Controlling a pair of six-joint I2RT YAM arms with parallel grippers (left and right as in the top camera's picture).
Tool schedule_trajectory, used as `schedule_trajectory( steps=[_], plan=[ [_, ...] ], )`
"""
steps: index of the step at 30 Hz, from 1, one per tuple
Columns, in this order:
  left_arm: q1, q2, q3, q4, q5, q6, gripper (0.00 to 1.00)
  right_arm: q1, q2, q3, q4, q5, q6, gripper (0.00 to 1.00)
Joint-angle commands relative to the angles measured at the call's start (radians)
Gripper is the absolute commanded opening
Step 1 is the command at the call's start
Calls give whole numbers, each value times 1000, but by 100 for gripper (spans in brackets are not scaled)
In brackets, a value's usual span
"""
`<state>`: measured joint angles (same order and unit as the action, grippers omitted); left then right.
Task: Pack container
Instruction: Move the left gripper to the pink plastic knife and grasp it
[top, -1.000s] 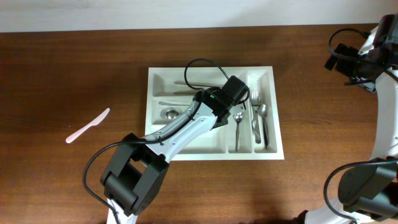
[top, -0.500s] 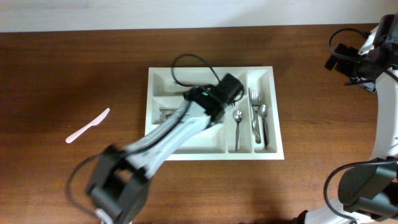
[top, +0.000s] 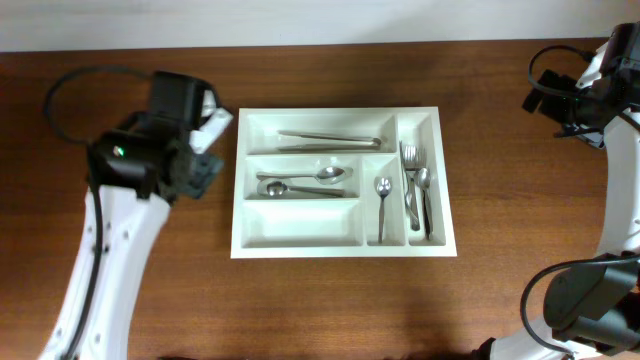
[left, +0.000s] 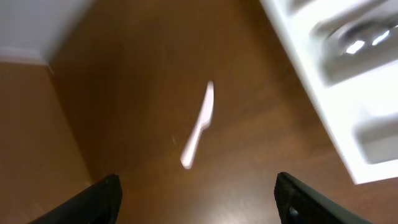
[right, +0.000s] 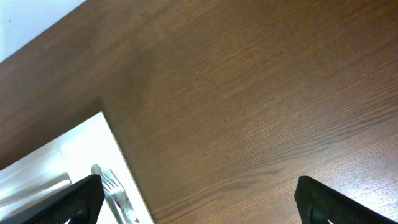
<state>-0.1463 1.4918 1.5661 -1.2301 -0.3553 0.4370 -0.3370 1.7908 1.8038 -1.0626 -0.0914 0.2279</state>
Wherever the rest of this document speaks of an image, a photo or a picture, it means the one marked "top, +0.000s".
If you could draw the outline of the small steel teaspoon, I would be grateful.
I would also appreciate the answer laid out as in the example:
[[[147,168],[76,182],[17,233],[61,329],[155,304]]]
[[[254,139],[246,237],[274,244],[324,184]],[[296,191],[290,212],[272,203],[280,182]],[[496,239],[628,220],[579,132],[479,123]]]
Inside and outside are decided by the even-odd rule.
[[[429,196],[431,175],[430,175],[429,169],[426,167],[420,168],[414,176],[414,181],[422,192],[425,237],[427,240],[429,240],[432,232],[431,205],[430,205],[430,196]]]

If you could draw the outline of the steel fork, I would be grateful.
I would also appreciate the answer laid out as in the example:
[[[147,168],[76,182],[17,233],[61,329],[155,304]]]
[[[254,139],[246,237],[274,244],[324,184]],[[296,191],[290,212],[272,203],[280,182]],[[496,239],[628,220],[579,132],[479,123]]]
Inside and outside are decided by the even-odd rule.
[[[431,214],[431,199],[429,194],[431,173],[430,169],[427,166],[427,152],[423,147],[418,148],[418,165],[419,169],[416,172],[415,181],[422,192],[425,238],[427,241],[430,241],[433,225]]]
[[[417,200],[413,178],[418,160],[417,147],[414,145],[403,144],[401,144],[401,147],[403,155],[403,167],[407,179],[406,199],[408,200],[410,226],[413,231],[418,231],[420,229],[420,221],[418,218]]]

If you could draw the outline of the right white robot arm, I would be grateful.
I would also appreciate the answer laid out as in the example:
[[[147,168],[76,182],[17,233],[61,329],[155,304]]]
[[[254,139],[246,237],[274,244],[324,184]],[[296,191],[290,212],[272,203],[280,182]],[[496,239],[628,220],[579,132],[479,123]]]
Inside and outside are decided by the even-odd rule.
[[[639,25],[616,26],[579,79],[530,76],[523,102],[607,154],[604,225],[592,258],[551,265],[525,286],[523,327],[490,338],[474,359],[589,359],[639,350]]]

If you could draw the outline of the steel kitchen tongs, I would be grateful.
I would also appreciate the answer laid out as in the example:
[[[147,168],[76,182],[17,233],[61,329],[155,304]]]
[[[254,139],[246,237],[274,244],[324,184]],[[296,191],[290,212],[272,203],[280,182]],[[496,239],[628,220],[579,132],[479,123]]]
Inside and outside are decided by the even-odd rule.
[[[328,133],[296,132],[290,130],[281,130],[278,134],[304,139],[329,140],[329,143],[312,143],[278,147],[278,150],[281,152],[379,150],[383,144],[383,141],[376,137],[341,136]]]

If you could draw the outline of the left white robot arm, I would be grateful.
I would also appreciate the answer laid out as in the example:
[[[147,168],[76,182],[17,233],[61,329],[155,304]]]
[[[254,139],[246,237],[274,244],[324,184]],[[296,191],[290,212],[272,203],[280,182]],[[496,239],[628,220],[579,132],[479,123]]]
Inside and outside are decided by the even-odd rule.
[[[105,73],[149,81],[148,107],[94,140],[74,138],[52,117],[54,95],[66,82],[99,70],[83,67],[63,75],[43,105],[54,133],[85,148],[88,167],[82,238],[43,359],[126,358],[155,240],[177,199],[201,198],[221,171],[222,160],[208,150],[233,118],[202,79],[105,66]]]

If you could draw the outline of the large steel spoon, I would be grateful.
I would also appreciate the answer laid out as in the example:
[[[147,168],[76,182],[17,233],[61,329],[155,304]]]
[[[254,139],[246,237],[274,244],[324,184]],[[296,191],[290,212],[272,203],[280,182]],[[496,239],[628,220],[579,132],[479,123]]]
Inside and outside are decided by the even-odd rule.
[[[321,185],[335,185],[351,177],[352,174],[353,174],[353,169],[351,167],[341,168],[336,166],[328,166],[328,167],[321,168],[316,173],[277,174],[277,173],[258,172],[256,174],[256,178],[259,180],[265,180],[268,178],[273,178],[273,179],[311,178],[316,180]]]

